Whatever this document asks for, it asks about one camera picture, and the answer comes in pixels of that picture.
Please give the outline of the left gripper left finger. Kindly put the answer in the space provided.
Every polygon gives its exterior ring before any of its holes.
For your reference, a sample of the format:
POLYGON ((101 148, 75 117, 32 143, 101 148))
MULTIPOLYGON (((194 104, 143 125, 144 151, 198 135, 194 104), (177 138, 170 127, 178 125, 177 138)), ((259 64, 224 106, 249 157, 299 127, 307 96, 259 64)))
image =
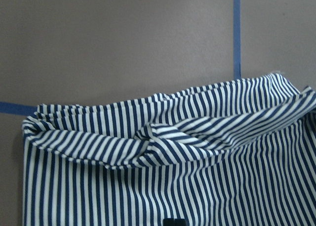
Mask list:
POLYGON ((163 219, 163 226, 174 226, 174 219, 173 218, 163 219))

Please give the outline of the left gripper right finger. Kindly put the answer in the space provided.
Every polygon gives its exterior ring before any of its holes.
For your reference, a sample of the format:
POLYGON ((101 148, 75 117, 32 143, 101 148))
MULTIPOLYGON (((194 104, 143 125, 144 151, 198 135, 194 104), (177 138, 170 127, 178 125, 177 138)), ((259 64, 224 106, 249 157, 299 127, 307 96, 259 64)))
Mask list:
POLYGON ((186 226, 185 219, 174 219, 174 226, 186 226))

